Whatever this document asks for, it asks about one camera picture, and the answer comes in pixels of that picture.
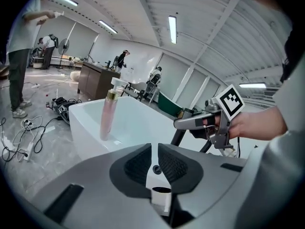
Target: gray floor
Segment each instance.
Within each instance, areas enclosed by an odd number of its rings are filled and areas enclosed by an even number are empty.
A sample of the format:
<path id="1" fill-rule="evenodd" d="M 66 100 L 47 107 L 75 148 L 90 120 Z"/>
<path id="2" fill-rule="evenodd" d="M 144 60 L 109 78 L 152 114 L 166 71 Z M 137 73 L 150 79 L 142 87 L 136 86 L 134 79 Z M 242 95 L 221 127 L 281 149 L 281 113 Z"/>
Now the gray floor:
<path id="1" fill-rule="evenodd" d="M 38 70 L 29 68 L 26 71 L 26 78 L 23 88 L 24 99 L 31 100 L 33 105 L 26 108 L 28 113 L 26 118 L 32 119 L 38 115 L 43 116 L 42 124 L 45 125 L 57 115 L 46 108 L 46 102 L 51 102 L 52 98 L 63 96 L 66 99 L 74 98 L 81 99 L 83 102 L 88 101 L 88 98 L 83 94 L 77 94 L 77 84 L 70 79 L 71 70 L 64 69 L 60 72 L 56 68 L 49 70 Z M 40 84 L 39 88 L 32 89 L 33 84 Z M 9 81 L 0 81 L 0 118 L 6 118 L 4 125 L 4 142 L 7 146 L 11 145 L 14 136 L 21 129 L 20 120 L 13 119 L 10 112 L 10 96 Z M 161 111 L 156 103 L 149 104 L 147 101 L 142 101 L 149 105 L 154 110 L 162 113 L 168 118 L 174 117 Z M 43 149 L 40 153 L 33 153 L 30 162 L 18 162 L 16 157 L 6 164 L 4 174 L 7 177 L 12 189 L 24 196 L 27 200 L 31 200 L 33 196 L 48 182 L 79 163 L 81 159 L 78 157 L 70 131 L 70 127 L 63 121 L 53 120 L 49 125 L 46 134 L 43 136 Z M 15 143 L 19 141 L 20 135 L 16 138 Z M 27 148 L 32 140 L 32 135 L 26 133 L 23 138 L 20 148 Z M 4 162 L 1 159 L 1 168 L 3 169 Z"/>

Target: fan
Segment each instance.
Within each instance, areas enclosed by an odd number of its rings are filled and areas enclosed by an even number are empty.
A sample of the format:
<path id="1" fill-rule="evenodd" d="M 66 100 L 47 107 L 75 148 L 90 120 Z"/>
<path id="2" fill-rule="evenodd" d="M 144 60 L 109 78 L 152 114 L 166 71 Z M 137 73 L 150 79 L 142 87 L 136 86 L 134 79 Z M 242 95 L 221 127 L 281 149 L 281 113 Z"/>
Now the fan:
<path id="1" fill-rule="evenodd" d="M 69 49 L 69 40 L 63 39 L 58 47 L 58 52 L 61 55 L 61 60 L 62 60 L 62 56 L 67 52 L 68 49 Z M 59 67 L 57 67 L 57 68 L 62 69 L 61 61 L 59 63 Z"/>

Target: ceiling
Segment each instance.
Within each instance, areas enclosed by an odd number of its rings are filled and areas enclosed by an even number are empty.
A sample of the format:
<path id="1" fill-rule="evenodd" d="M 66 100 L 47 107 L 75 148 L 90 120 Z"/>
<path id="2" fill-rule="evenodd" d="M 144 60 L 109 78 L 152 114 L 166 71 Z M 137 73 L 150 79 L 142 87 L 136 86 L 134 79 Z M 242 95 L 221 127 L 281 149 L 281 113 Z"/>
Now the ceiling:
<path id="1" fill-rule="evenodd" d="M 281 12 L 252 0 L 62 0 L 45 6 L 99 32 L 103 20 L 113 38 L 142 42 L 178 54 L 227 84 L 265 82 L 280 86 L 284 44 L 291 24 Z M 177 17 L 178 39 L 172 44 L 168 16 Z M 240 89 L 244 97 L 260 90 Z"/>

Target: sneaker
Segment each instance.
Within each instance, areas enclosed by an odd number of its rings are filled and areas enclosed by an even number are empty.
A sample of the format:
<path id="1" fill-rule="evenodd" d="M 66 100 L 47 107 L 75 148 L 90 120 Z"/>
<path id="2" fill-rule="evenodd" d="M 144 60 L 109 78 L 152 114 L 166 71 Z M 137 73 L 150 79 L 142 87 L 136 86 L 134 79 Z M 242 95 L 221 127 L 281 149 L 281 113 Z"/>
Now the sneaker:
<path id="1" fill-rule="evenodd" d="M 19 105 L 19 108 L 20 108 L 20 109 L 23 109 L 23 108 L 29 107 L 29 106 L 31 106 L 31 105 L 32 105 L 32 103 L 31 103 L 30 100 L 28 100 L 28 101 L 23 100 L 23 102 Z"/>
<path id="2" fill-rule="evenodd" d="M 22 119 L 22 118 L 26 117 L 28 114 L 25 111 L 23 111 L 22 109 L 17 108 L 15 111 L 12 112 L 12 115 L 13 115 L 13 118 Z"/>

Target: human hand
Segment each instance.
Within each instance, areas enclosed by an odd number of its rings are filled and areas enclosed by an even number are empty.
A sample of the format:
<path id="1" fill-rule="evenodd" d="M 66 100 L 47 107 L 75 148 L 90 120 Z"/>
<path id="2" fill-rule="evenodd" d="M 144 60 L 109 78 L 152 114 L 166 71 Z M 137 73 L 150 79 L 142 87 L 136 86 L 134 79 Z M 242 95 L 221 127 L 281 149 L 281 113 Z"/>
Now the human hand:
<path id="1" fill-rule="evenodd" d="M 49 19 L 54 19 L 55 18 L 55 13 L 51 10 L 45 11 L 45 15 L 49 18 Z"/>
<path id="2" fill-rule="evenodd" d="M 230 139 L 241 136 L 243 131 L 243 125 L 247 123 L 248 118 L 249 118 L 249 113 L 241 112 L 232 120 L 231 127 L 229 130 Z M 203 120 L 203 124 L 208 125 L 207 119 Z M 215 125 L 219 126 L 219 124 L 220 124 L 220 116 L 217 115 L 215 116 Z"/>
<path id="3" fill-rule="evenodd" d="M 45 21 L 47 21 L 46 19 L 45 20 L 40 20 L 37 22 L 37 25 L 43 25 L 45 23 Z"/>

